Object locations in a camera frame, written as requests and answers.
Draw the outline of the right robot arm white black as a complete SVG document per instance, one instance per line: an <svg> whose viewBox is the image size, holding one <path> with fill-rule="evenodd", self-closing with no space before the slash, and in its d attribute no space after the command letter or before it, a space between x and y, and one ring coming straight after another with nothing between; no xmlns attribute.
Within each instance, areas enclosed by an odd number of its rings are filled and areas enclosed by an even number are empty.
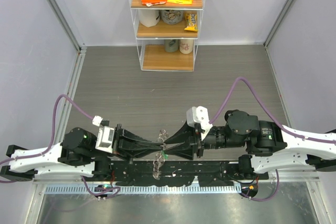
<svg viewBox="0 0 336 224"><path fill-rule="evenodd" d="M224 126L214 126L207 118L204 107L189 109L186 123L164 141L168 145L165 153L193 160L205 150L244 147L246 154L238 158L237 166L244 179L292 167L335 171L335 131L298 131L240 110L227 111Z"/></svg>

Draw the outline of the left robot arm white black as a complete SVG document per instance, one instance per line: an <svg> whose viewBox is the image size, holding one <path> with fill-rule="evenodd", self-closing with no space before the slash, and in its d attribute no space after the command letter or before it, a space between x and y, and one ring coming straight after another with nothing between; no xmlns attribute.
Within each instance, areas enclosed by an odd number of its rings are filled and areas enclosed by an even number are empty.
<svg viewBox="0 0 336 224"><path fill-rule="evenodd" d="M130 162L163 150L163 143L145 140L123 128L99 127L98 134L76 127L62 142L28 150L17 145L7 149L8 160L1 164L3 183L33 179L85 177L105 181L113 173L112 157Z"/></svg>

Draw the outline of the large keyring with many rings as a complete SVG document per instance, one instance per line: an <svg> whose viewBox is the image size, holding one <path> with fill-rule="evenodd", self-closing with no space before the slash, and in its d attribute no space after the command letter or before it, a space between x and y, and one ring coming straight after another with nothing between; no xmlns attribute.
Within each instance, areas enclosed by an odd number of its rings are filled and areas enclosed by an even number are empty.
<svg viewBox="0 0 336 224"><path fill-rule="evenodd" d="M160 180L160 176L161 176L160 168L163 166L163 164L166 161L163 158L161 152L166 149L166 144L164 143L164 141L167 138L169 138L167 131L164 129L160 130L159 137L157 139L158 139L158 142L162 144L162 150L160 150L155 156L155 159L153 161L153 172L152 172L153 178L156 180Z"/></svg>

